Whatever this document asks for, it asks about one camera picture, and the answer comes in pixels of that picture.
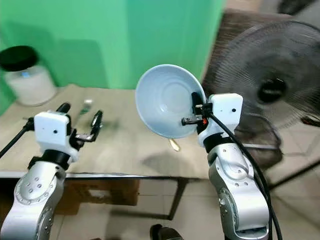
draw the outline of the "fan grille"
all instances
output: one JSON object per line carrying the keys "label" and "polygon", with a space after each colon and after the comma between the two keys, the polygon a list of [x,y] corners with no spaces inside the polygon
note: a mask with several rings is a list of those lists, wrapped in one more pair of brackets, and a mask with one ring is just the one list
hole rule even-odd
{"label": "fan grille", "polygon": [[[282,91],[276,81],[283,85]],[[264,89],[268,84],[272,90]],[[222,53],[214,86],[216,93],[242,95],[244,113],[264,115],[278,128],[304,112],[319,113],[320,31],[296,21],[248,29]],[[264,100],[261,92],[270,101]],[[259,128],[245,117],[240,125]]]}

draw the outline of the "wall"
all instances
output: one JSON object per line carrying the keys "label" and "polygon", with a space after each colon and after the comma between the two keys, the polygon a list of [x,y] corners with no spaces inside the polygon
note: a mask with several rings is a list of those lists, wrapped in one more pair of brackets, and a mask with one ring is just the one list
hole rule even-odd
{"label": "wall", "polygon": [[[2,0],[0,47],[29,45],[55,84],[134,89],[158,64],[202,76],[223,0]],[[0,114],[14,100],[0,80]]]}

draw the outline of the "white bowl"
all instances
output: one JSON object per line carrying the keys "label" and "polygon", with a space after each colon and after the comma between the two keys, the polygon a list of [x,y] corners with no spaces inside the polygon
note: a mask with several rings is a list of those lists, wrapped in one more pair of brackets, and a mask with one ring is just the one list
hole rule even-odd
{"label": "white bowl", "polygon": [[206,102],[203,88],[190,72],[176,65],[157,65],[140,78],[135,104],[140,118],[151,131],[170,139],[183,138],[194,133],[197,127],[181,124],[181,118],[193,115],[193,92]]}

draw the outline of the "tiled floor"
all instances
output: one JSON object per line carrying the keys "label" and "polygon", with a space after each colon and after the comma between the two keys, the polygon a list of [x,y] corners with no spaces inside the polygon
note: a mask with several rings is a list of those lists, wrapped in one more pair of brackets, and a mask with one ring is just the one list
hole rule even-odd
{"label": "tiled floor", "polygon": [[[320,128],[296,124],[281,130],[284,160],[266,175],[271,181],[290,174],[320,157]],[[313,151],[305,151],[313,140]],[[151,225],[160,223],[175,228],[186,240],[224,239],[217,194],[208,181],[190,183],[173,221],[133,217],[115,213],[143,212],[167,214],[176,183],[169,180],[144,180],[137,206],[83,203],[76,216],[55,217],[51,240],[148,240]],[[273,206],[285,240],[320,239],[320,167],[272,192]]]}

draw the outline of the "black jar lid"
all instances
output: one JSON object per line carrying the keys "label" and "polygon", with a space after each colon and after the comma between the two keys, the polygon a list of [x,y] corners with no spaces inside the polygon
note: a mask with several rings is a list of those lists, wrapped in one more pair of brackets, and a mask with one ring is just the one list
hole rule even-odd
{"label": "black jar lid", "polygon": [[25,70],[37,61],[38,55],[30,46],[13,46],[0,52],[0,67],[8,72]]}

